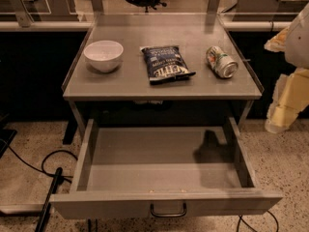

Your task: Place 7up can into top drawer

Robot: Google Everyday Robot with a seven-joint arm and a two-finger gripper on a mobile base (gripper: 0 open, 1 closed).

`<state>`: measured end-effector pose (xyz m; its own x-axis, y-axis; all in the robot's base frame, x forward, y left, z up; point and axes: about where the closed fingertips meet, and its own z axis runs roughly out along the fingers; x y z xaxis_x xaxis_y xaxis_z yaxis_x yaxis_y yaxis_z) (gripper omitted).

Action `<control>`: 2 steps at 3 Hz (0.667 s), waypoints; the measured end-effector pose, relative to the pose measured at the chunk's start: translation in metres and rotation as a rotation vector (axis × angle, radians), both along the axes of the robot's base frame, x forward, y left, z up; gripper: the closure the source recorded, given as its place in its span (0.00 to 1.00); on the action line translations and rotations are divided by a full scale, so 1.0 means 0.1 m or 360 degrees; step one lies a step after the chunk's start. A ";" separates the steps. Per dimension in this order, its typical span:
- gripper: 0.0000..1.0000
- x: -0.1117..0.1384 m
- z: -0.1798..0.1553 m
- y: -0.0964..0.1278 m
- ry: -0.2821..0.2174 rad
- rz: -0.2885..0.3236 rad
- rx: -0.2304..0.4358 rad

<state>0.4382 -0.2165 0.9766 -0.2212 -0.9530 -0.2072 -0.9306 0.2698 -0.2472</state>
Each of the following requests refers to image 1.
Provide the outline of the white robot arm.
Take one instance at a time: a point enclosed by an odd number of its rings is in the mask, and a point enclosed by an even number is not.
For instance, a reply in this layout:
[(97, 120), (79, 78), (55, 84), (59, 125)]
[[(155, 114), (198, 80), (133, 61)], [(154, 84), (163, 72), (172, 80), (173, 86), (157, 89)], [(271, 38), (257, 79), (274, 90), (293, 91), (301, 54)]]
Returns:
[(289, 27), (267, 41), (265, 49), (282, 51), (285, 60), (295, 66), (295, 71), (290, 75), (279, 76), (267, 112), (265, 129), (281, 133), (309, 105), (309, 4)]

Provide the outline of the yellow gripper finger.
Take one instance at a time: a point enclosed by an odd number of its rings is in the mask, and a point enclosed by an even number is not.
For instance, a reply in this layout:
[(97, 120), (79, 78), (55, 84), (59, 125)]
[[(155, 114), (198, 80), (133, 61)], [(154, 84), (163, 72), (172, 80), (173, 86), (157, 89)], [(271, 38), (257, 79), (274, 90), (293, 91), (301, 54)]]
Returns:
[(265, 129), (281, 133), (309, 105), (309, 70), (297, 68), (290, 75), (281, 74), (275, 84), (272, 103), (268, 108)]
[(264, 45), (264, 49), (271, 52), (284, 52), (286, 49), (286, 38), (288, 30), (289, 28), (286, 27), (270, 40), (268, 40)]

